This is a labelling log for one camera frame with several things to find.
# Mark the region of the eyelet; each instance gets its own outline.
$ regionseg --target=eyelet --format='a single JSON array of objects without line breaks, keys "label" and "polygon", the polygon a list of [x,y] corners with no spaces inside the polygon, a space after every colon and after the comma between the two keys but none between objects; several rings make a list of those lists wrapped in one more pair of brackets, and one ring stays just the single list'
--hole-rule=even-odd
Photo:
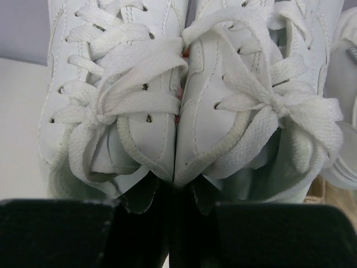
[{"label": "eyelet", "polygon": [[215,104],[214,104],[214,106],[213,106],[213,108],[215,109],[215,110],[217,110],[217,106],[220,104],[220,102],[216,102]]},{"label": "eyelet", "polygon": [[147,116],[146,122],[148,122],[148,123],[152,122],[152,116],[150,114]]}]

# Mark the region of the white shoelace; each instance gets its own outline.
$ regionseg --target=white shoelace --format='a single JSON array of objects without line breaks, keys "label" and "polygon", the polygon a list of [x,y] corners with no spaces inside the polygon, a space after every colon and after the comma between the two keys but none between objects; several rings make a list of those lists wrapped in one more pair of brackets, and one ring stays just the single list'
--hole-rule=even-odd
[{"label": "white shoelace", "polygon": [[[213,31],[221,37],[224,81],[235,91],[227,98],[217,100],[216,109],[235,113],[257,111],[254,120],[237,145],[207,168],[205,175],[222,179],[250,163],[262,150],[270,137],[288,118],[306,130],[326,149],[326,165],[337,158],[342,145],[342,134],[335,123],[342,120],[337,99],[325,99],[315,93],[308,83],[293,80],[308,71],[301,55],[283,58],[278,46],[272,41],[270,30],[285,28],[292,23],[304,35],[306,46],[312,44],[312,35],[305,24],[306,0],[276,2],[273,8],[229,7],[195,21],[183,32],[186,46],[202,34]],[[222,22],[234,22],[229,29]],[[253,37],[238,50],[229,41],[227,31],[248,28]],[[243,63],[240,54],[260,52],[262,74],[260,80]]]},{"label": "white shoelace", "polygon": [[118,117],[150,123],[151,114],[178,114],[180,108],[176,97],[150,92],[146,83],[173,68],[186,68],[181,59],[183,40],[155,39],[147,26],[124,23],[117,15],[125,7],[146,11],[140,0],[99,0],[99,7],[85,6],[77,12],[91,25],[72,29],[67,38],[89,43],[91,59],[72,55],[69,63],[90,72],[93,82],[66,82],[61,92],[70,104],[54,114],[54,121],[78,124],[69,140],[69,164],[72,173],[87,183],[108,179],[92,174],[90,164],[100,137]]}]

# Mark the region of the white wall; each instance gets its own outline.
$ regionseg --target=white wall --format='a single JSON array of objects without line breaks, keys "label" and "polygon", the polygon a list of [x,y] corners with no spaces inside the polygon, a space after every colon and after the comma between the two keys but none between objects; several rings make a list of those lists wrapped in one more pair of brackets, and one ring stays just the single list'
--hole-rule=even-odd
[{"label": "white wall", "polygon": [[49,36],[47,0],[0,0],[0,57],[46,64]]}]

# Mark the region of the white leather sneaker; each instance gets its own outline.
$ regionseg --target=white leather sneaker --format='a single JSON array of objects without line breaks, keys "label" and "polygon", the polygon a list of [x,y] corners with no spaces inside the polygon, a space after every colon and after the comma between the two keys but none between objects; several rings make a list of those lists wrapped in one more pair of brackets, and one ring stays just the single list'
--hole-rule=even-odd
[{"label": "white leather sneaker", "polygon": [[116,198],[171,182],[188,0],[49,0],[50,84],[40,122],[49,194]]},{"label": "white leather sneaker", "polygon": [[342,144],[338,101],[322,92],[343,3],[198,0],[177,187],[203,175],[230,200],[303,201]]},{"label": "white leather sneaker", "polygon": [[331,184],[357,189],[357,8],[344,11],[337,27],[325,95],[340,101],[344,143],[335,164],[321,172]]}]

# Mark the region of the white surface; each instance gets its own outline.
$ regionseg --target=white surface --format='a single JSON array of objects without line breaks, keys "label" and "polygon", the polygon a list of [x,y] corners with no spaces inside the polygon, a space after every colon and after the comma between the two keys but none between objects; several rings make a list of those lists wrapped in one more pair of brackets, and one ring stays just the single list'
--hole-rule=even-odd
[{"label": "white surface", "polygon": [[46,64],[47,0],[0,0],[0,58]]},{"label": "white surface", "polygon": [[0,59],[0,199],[45,197],[37,164],[37,126],[47,68]]}]

